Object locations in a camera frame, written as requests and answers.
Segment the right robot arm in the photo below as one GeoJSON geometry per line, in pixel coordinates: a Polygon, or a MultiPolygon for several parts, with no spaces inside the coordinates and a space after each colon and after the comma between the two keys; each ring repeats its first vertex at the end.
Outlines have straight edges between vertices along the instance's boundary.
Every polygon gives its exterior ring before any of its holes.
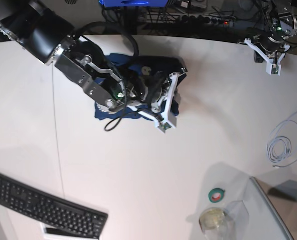
{"type": "Polygon", "coordinates": [[[79,85],[103,111],[117,113],[128,106],[155,108],[167,95],[164,71],[141,76],[131,67],[139,61],[139,46],[123,28],[108,22],[90,23],[80,29],[38,0],[0,0],[0,31],[45,65],[54,64],[79,85]],[[134,53],[117,65],[85,37],[95,27],[106,27],[126,37],[134,53]]]}

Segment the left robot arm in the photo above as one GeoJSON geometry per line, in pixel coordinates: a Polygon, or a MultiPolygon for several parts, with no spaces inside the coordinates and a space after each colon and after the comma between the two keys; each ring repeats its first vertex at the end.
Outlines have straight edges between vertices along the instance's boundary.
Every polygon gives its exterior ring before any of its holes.
{"type": "Polygon", "coordinates": [[[297,18],[287,6],[287,1],[254,0],[258,9],[262,27],[254,28],[252,43],[259,48],[254,54],[254,60],[262,63],[265,58],[277,64],[287,52],[297,47],[292,38],[297,35],[297,18]]]}

